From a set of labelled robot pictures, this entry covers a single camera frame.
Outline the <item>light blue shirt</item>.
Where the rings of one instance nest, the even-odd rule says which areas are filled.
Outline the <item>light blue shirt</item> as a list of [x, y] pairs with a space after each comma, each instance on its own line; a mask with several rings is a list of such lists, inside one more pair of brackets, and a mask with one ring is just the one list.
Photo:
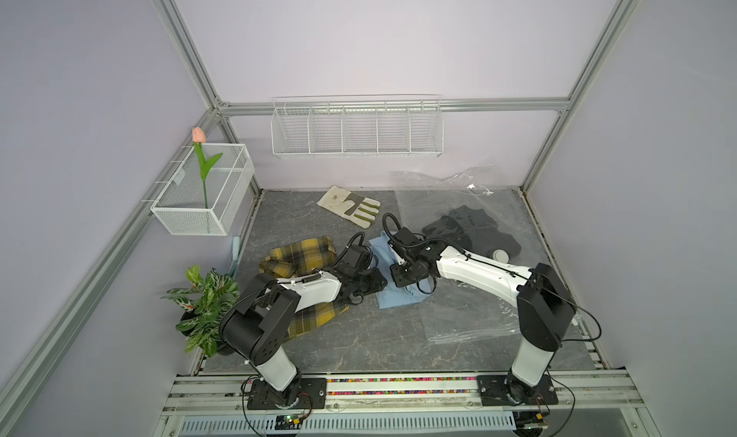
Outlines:
[[379, 291], [377, 295], [380, 310], [418, 304], [429, 297], [429, 294], [423, 293], [422, 290], [430, 290], [432, 288], [431, 281], [421, 281], [420, 288], [417, 288], [416, 285], [397, 286], [390, 267], [392, 264], [397, 264], [398, 258], [390, 247], [388, 236], [385, 233], [380, 233], [379, 237], [371, 239], [370, 248], [378, 259], [379, 272], [387, 280], [387, 286]]

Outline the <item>yellow plaid shirt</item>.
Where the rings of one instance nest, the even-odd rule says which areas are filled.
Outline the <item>yellow plaid shirt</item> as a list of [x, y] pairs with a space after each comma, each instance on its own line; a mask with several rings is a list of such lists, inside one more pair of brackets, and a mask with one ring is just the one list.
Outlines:
[[[336, 258], [332, 238], [324, 235], [273, 249], [269, 256], [258, 264], [258, 271], [280, 279], [303, 277], [316, 269], [332, 264]], [[331, 302], [298, 311], [290, 323], [285, 341], [291, 341], [322, 327], [348, 309], [348, 304]]]

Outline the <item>black shirt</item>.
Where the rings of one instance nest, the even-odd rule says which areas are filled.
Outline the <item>black shirt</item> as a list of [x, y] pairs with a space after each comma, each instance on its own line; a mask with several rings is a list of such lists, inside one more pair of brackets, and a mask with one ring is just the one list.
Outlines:
[[508, 233], [499, 230], [499, 224], [482, 209], [461, 206], [442, 215], [422, 228], [427, 238], [443, 238], [462, 248], [492, 258], [495, 252], [505, 252], [508, 258], [515, 258], [522, 251], [518, 241]]

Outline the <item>clear plastic vacuum bag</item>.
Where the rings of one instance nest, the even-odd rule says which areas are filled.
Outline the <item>clear plastic vacuum bag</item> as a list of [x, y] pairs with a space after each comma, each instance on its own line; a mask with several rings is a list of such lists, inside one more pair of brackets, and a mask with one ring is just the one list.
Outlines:
[[[415, 233], [461, 206], [482, 209], [522, 247], [509, 264], [534, 267], [550, 258], [521, 194], [509, 187], [492, 166], [477, 166], [436, 178], [420, 172], [395, 171], [393, 188], [403, 226]], [[466, 283], [438, 279], [437, 290], [420, 312], [427, 340], [451, 344], [520, 333], [516, 310], [498, 297]]]

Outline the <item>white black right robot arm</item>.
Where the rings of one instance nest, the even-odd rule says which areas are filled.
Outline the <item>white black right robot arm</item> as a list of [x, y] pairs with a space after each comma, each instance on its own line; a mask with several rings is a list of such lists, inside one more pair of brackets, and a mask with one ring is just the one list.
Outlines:
[[522, 335], [516, 358], [507, 375], [479, 379], [483, 400], [494, 406], [520, 406], [533, 404], [548, 390], [552, 379], [546, 370], [576, 313], [569, 291], [551, 266], [498, 262], [449, 240], [421, 239], [404, 227], [387, 236], [398, 257], [397, 264], [390, 266], [397, 285], [439, 278], [459, 281], [516, 309]]

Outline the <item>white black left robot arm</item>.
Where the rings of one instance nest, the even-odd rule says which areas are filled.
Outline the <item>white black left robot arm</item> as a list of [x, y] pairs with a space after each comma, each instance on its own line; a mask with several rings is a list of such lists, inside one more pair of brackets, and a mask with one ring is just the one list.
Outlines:
[[335, 262], [306, 276], [257, 275], [222, 317], [220, 337], [255, 369], [255, 389], [267, 406], [291, 408], [304, 399], [301, 371], [283, 348], [295, 318], [357, 306], [386, 285], [372, 249], [349, 245]]

